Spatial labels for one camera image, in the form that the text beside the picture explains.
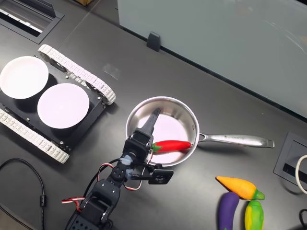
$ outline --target pan handle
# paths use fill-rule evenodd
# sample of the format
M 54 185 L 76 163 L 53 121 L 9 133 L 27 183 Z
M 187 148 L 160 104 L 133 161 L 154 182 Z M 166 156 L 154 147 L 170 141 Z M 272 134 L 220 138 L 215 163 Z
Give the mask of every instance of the pan handle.
M 268 140 L 264 138 L 259 138 L 249 135 L 236 135 L 236 134 L 227 134 L 227 135 L 207 135 L 200 133 L 204 137 L 199 142 L 203 141 L 216 141 L 223 142 L 235 145 L 242 145 L 248 147 L 262 147 L 262 148 L 274 148 L 275 143 L 273 140 Z

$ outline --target purple eggplant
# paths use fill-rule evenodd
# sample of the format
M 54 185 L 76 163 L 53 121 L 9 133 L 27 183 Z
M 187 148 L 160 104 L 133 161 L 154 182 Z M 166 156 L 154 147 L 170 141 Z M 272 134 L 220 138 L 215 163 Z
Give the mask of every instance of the purple eggplant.
M 219 206 L 219 230 L 232 230 L 236 207 L 239 203 L 239 196 L 233 192 L 222 196 Z

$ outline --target black cable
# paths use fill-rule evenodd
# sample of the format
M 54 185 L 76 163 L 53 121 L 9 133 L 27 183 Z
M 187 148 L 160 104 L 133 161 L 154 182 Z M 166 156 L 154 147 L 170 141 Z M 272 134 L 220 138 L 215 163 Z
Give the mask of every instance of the black cable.
M 119 158 L 110 161 L 109 164 L 113 164 L 113 163 L 115 163 L 115 162 L 117 162 L 117 161 L 119 161 Z M 92 183 L 94 182 L 94 180 L 97 178 L 98 173 L 101 173 L 101 171 L 104 170 L 106 167 L 107 167 L 107 166 L 103 166 L 103 167 L 100 167 L 100 168 L 99 168 L 99 171 L 95 174 L 95 176 L 91 179 L 90 183 L 88 184 L 88 186 L 87 186 L 87 188 L 86 188 L 86 190 L 85 190 L 85 192 L 84 192 L 83 197 L 86 197 L 87 192 L 88 192 L 88 190 L 90 189 L 90 187 L 91 187 Z
M 11 161 L 19 161 L 23 164 L 25 164 L 26 166 L 28 166 L 35 174 L 36 176 L 38 177 L 39 181 L 40 181 L 40 184 L 42 186 L 42 195 L 40 196 L 40 205 L 42 207 L 42 230 L 45 229 L 45 224 L 44 224 L 44 207 L 46 206 L 46 195 L 45 195 L 45 188 L 44 188 L 44 184 L 43 184 L 43 181 L 42 181 L 42 178 L 39 176 L 38 172 L 35 170 L 35 168 L 33 168 L 33 166 L 28 163 L 27 161 L 23 160 L 23 159 L 20 159 L 20 158 L 12 158 L 12 159 L 9 159 L 7 160 L 5 163 L 3 163 L 2 165 L 0 165 L 0 170 L 6 165 L 8 164 L 9 162 Z M 0 206 L 0 209 L 5 213 L 7 214 L 9 217 L 11 217 L 13 220 L 15 220 L 17 223 L 21 224 L 22 226 L 24 226 L 26 229 L 28 230 L 33 230 L 32 228 L 30 228 L 29 226 L 25 225 L 24 223 L 22 223 L 20 220 L 18 220 L 17 218 L 15 218 L 14 216 L 12 216 L 10 213 L 8 213 L 2 206 Z
M 305 224 L 305 222 L 304 222 L 304 220 L 303 220 L 303 212 L 305 212 L 305 211 L 307 211 L 307 209 L 302 209 L 302 210 L 300 210 L 300 211 L 299 211 L 298 217 L 299 217 L 299 221 L 300 221 L 301 224 L 303 225 L 304 230 L 307 230 L 307 226 L 306 226 L 306 224 Z

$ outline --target orange carrot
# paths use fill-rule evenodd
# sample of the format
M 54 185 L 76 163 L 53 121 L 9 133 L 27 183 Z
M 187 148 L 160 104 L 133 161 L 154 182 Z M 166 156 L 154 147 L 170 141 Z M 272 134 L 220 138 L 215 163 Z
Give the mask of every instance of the orange carrot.
M 223 176 L 217 176 L 216 179 L 243 199 L 264 200 L 264 194 L 249 181 Z

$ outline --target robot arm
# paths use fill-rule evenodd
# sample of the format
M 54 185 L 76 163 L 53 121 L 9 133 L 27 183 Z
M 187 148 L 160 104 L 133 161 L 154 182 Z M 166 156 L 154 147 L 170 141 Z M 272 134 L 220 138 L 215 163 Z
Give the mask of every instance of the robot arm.
M 160 114 L 156 108 L 142 128 L 136 128 L 125 141 L 123 154 L 107 179 L 98 181 L 91 192 L 70 218 L 65 230 L 87 229 L 115 230 L 109 216 L 116 207 L 120 188 L 128 179 L 148 180 L 150 184 L 166 184 L 174 174 L 171 170 L 163 170 L 162 165 L 146 165 L 145 160 L 153 144 L 154 124 Z M 137 165 L 144 165 L 149 176 L 134 175 L 131 172 Z

